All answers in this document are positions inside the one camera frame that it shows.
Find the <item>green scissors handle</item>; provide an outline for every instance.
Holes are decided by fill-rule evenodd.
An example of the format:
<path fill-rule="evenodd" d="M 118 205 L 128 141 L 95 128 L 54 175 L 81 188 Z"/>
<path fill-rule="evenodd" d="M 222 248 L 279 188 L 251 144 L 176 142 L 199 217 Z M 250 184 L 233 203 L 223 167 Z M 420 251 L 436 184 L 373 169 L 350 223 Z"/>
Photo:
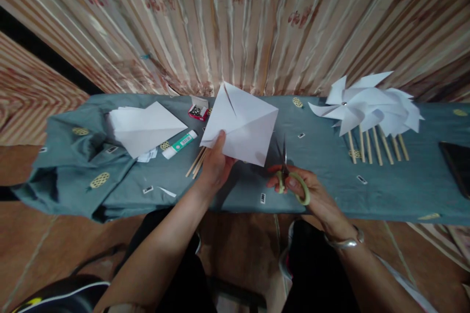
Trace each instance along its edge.
<path fill-rule="evenodd" d="M 279 192 L 278 193 L 284 193 L 284 190 L 285 190 L 285 185 L 284 185 L 284 176 L 282 174 L 282 171 L 279 170 L 276 172 L 276 176 L 278 177 L 279 179 Z M 305 184 L 305 181 L 303 178 L 301 178 L 298 174 L 296 173 L 289 173 L 289 176 L 296 179 L 300 185 L 302 186 L 302 188 L 304 189 L 304 193 L 305 193 L 305 199 L 302 200 L 298 194 L 295 194 L 295 198 L 297 198 L 297 200 L 299 201 L 299 203 L 301 205 L 308 205 L 310 204 L 310 191 L 308 190 L 308 187 L 307 185 Z"/>

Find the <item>box of pushpins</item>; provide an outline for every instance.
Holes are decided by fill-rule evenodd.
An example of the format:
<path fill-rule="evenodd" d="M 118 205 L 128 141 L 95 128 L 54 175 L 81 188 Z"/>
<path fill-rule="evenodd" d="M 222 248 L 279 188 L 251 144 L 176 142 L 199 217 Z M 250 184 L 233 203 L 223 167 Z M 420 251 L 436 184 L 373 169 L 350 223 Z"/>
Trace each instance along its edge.
<path fill-rule="evenodd" d="M 191 95 L 191 107 L 188 110 L 188 115 L 200 121 L 205 121 L 209 116 L 209 102 Z"/>

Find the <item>wooden floor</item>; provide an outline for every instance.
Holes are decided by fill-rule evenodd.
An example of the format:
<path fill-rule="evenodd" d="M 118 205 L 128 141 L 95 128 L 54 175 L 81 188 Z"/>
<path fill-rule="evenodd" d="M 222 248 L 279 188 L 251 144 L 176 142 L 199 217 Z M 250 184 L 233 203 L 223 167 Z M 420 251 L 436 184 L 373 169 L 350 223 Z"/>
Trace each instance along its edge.
<path fill-rule="evenodd" d="M 23 182 L 39 147 L 0 147 L 0 184 Z M 104 225 L 74 216 L 46 215 L 20 202 L 0 207 L 0 303 L 9 312 L 39 288 L 67 276 L 82 260 L 128 243 L 143 216 Z M 294 216 L 287 214 L 206 214 L 199 251 L 207 275 L 262 294 L 269 312 L 280 312 L 290 289 L 278 267 Z M 454 264 L 405 223 L 354 220 L 369 246 L 414 283 L 439 312 L 470 312 L 461 283 L 470 274 Z M 104 279 L 122 255 L 86 268 Z M 240 308 L 219 302 L 220 312 Z"/>

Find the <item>sneaker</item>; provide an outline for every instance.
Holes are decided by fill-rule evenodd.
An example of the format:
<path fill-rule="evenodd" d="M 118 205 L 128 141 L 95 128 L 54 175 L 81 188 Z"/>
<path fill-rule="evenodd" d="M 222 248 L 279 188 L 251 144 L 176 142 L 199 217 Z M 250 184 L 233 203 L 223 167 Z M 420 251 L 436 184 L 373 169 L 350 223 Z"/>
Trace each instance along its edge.
<path fill-rule="evenodd" d="M 294 235 L 294 223 L 299 220 L 301 219 L 296 219 L 290 224 L 287 236 L 287 248 L 285 248 L 279 256 L 279 270 L 281 271 L 283 277 L 288 280 L 292 280 L 293 277 L 289 269 L 289 251 L 290 246 L 292 245 L 292 236 Z"/>

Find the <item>beige curtain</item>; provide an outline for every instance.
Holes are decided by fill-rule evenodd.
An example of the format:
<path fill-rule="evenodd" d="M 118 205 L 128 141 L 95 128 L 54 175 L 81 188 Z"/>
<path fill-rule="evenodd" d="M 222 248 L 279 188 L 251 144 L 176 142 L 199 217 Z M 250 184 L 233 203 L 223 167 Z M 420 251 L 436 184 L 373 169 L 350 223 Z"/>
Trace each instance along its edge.
<path fill-rule="evenodd" d="M 108 93 L 326 95 L 348 76 L 470 100 L 469 0 L 0 0 Z"/>
<path fill-rule="evenodd" d="M 50 115 L 88 95 L 0 32 L 0 145 L 41 145 Z"/>

